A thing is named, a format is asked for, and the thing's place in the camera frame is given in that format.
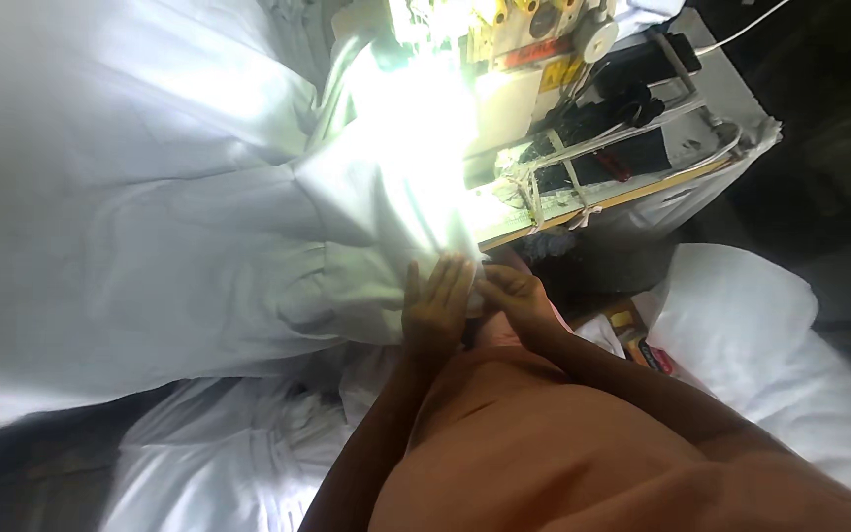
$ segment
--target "hand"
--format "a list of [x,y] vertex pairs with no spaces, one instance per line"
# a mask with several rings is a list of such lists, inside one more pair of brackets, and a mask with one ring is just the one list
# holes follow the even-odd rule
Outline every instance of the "hand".
[[479,279],[475,289],[504,311],[528,350],[539,353],[550,339],[566,333],[540,279],[497,264],[486,265],[484,272],[488,280]]
[[475,264],[442,255],[420,293],[419,263],[409,263],[403,304],[406,352],[425,369],[438,372],[458,349]]

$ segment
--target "white pillow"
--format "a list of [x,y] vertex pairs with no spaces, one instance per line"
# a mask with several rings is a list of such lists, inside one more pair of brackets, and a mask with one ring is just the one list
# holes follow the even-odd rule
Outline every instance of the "white pillow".
[[680,245],[666,284],[649,344],[851,489],[851,364],[810,329],[810,285],[715,244]]

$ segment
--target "person's left hand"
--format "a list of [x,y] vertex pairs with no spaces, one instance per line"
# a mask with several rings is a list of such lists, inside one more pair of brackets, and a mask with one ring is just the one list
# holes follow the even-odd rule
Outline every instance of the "person's left hand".
[[409,263],[403,305],[404,344],[408,356],[425,369],[438,371],[458,349],[474,277],[471,260],[442,255],[421,290],[419,264],[415,260]]

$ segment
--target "forearm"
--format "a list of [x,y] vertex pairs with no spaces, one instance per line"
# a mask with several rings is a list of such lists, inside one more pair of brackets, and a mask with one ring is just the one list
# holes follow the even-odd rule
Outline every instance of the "forearm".
[[330,468],[301,524],[303,532],[361,532],[409,434],[436,370],[404,356]]
[[769,434],[701,390],[607,353],[583,338],[553,332],[538,344],[534,352],[573,381],[636,406],[712,459],[730,459],[740,450],[787,452]]

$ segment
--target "red label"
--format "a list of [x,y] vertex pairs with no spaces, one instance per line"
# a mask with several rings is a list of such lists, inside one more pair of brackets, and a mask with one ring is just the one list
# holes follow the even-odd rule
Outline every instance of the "red label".
[[504,57],[503,67],[520,67],[528,63],[533,63],[541,59],[562,54],[569,51],[572,47],[573,42],[570,41],[569,35],[564,35],[557,39],[550,39],[550,41],[528,44],[523,48],[518,48],[514,51],[508,52],[508,55]]

